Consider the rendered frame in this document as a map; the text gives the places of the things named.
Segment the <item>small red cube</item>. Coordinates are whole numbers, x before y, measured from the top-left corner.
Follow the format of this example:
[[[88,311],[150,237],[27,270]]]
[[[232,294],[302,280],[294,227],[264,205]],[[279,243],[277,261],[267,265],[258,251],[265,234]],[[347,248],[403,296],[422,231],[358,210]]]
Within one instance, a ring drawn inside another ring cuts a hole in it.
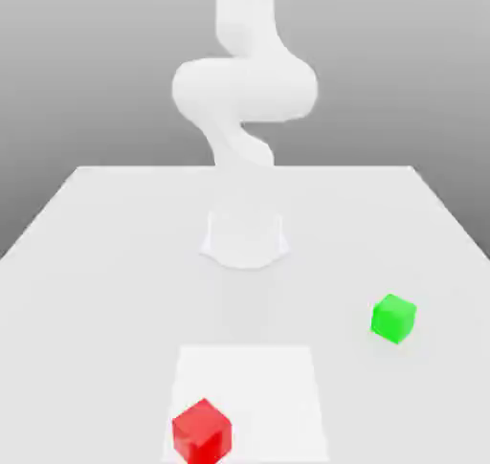
[[[216,464],[233,446],[232,422],[203,398],[172,419],[174,450],[187,464]]]

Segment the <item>small green cube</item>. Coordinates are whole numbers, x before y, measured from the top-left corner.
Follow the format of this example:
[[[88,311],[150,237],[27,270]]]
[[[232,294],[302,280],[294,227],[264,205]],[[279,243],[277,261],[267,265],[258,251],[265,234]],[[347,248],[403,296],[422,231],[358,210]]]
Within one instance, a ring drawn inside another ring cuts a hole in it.
[[[387,294],[372,310],[370,330],[380,337],[399,344],[412,332],[417,306],[394,294]]]

